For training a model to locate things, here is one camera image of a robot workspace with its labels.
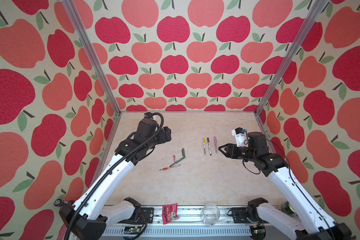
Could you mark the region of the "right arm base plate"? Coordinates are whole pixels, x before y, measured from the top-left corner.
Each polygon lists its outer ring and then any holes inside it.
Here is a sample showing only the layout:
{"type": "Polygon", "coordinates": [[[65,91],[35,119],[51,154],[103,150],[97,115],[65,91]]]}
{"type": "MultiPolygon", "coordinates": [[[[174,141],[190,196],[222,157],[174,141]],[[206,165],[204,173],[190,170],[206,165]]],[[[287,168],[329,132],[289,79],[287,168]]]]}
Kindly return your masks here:
{"type": "Polygon", "coordinates": [[[246,207],[231,208],[228,210],[227,216],[232,217],[235,224],[260,223],[263,220],[258,215],[257,207],[265,203],[269,202],[264,198],[256,198],[249,201],[246,207]]]}

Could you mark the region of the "white pen brown end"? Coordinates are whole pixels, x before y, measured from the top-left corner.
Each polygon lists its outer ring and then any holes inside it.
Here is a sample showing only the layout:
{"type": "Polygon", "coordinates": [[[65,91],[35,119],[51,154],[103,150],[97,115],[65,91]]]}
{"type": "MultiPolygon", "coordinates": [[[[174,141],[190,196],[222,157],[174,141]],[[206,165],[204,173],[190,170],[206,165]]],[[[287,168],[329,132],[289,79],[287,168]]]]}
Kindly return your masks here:
{"type": "Polygon", "coordinates": [[[209,150],[209,155],[211,156],[212,155],[212,149],[211,149],[211,144],[210,144],[209,141],[208,141],[208,150],[209,150]]]}

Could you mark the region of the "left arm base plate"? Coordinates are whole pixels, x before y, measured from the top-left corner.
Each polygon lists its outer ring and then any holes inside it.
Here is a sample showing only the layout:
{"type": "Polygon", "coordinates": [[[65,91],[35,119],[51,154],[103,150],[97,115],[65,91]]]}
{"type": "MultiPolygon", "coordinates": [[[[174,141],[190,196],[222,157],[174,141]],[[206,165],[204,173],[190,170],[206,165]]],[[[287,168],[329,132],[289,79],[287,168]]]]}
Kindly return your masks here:
{"type": "Polygon", "coordinates": [[[117,224],[151,224],[153,222],[154,208],[143,207],[135,199],[125,198],[121,205],[122,213],[118,214],[117,224]]]}

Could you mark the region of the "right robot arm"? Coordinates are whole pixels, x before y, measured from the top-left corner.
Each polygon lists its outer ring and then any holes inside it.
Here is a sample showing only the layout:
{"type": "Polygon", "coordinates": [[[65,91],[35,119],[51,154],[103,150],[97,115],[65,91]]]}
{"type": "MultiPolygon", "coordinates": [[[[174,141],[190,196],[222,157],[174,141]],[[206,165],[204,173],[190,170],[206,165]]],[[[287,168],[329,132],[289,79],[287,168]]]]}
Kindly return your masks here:
{"type": "Polygon", "coordinates": [[[273,207],[264,198],[247,204],[246,217],[251,223],[267,222],[291,240],[349,240],[352,232],[344,223],[337,223],[309,195],[293,174],[287,159],[270,153],[268,140],[261,132],[248,133],[242,128],[232,131],[234,144],[217,149],[227,158],[252,162],[260,173],[283,193],[296,211],[296,220],[273,207]]]}

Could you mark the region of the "green marker pen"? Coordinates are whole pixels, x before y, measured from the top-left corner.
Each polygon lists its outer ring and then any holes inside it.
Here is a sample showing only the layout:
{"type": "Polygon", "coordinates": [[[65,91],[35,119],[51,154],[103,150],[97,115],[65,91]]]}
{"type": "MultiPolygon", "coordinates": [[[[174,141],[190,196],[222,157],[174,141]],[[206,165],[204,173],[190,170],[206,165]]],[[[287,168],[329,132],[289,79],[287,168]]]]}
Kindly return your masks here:
{"type": "Polygon", "coordinates": [[[175,161],[173,164],[170,165],[170,168],[173,167],[173,166],[175,166],[175,165],[177,165],[177,164],[178,164],[179,162],[181,162],[183,159],[185,159],[185,157],[183,157],[183,158],[175,161]]]}

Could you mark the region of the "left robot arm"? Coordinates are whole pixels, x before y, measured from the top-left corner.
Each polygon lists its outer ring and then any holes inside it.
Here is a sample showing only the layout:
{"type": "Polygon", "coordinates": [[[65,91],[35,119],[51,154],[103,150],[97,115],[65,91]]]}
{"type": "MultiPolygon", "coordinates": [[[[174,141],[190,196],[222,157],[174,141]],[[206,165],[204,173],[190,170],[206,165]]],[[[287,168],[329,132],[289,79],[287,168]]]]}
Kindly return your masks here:
{"type": "Polygon", "coordinates": [[[76,201],[58,199],[59,214],[67,227],[64,239],[98,240],[107,227],[120,222],[143,223],[141,204],[132,198],[105,209],[104,205],[121,180],[149,156],[156,145],[171,141],[171,130],[164,126],[160,113],[145,113],[135,132],[120,142],[109,165],[90,188],[76,201]]]}

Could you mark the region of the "pink fountain pen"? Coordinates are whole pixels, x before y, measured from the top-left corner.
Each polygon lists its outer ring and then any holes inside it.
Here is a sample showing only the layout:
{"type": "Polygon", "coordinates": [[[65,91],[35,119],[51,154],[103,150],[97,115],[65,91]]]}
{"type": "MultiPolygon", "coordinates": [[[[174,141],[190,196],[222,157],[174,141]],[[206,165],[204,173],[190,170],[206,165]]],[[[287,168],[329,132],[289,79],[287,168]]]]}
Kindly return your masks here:
{"type": "Polygon", "coordinates": [[[214,146],[215,146],[215,153],[217,154],[218,153],[218,145],[217,145],[216,141],[214,141],[214,146]]]}

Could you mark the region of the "red gel pen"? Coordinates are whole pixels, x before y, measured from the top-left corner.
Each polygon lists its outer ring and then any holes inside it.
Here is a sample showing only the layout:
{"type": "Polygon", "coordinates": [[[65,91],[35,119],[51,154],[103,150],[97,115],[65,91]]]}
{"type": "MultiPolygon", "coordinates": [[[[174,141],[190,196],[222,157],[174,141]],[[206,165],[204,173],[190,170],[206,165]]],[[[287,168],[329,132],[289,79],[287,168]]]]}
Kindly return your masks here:
{"type": "Polygon", "coordinates": [[[167,168],[162,168],[160,169],[159,171],[166,171],[166,170],[169,170],[169,169],[172,169],[172,168],[177,168],[177,167],[180,167],[181,165],[174,165],[174,166],[171,166],[171,167],[167,167],[167,168]]]}

